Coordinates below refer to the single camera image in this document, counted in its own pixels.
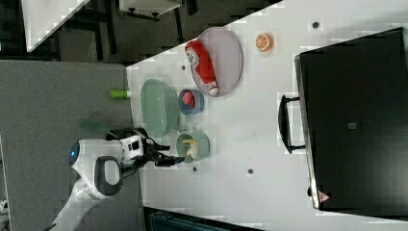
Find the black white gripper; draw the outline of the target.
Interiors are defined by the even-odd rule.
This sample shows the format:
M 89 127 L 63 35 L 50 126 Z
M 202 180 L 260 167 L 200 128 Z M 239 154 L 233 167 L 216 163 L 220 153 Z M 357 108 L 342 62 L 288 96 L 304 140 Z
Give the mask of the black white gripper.
M 158 145 L 153 139 L 133 135 L 120 141 L 122 149 L 121 163 L 125 167 L 143 167 L 148 162 L 156 162 L 160 151 L 169 151 L 169 145 Z M 159 159 L 156 167 L 172 167 L 183 163 L 184 157 L 166 157 Z

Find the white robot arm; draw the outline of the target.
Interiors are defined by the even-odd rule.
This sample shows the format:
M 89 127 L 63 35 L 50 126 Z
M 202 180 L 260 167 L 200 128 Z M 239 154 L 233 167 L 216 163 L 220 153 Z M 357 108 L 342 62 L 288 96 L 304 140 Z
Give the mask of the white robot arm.
M 79 178 L 70 197 L 44 231 L 75 231 L 85 214 L 117 195 L 123 180 L 145 164 L 172 167 L 184 161 L 167 156 L 168 145 L 156 143 L 142 128 L 111 130 L 105 139 L 79 140 L 69 153 L 69 165 Z

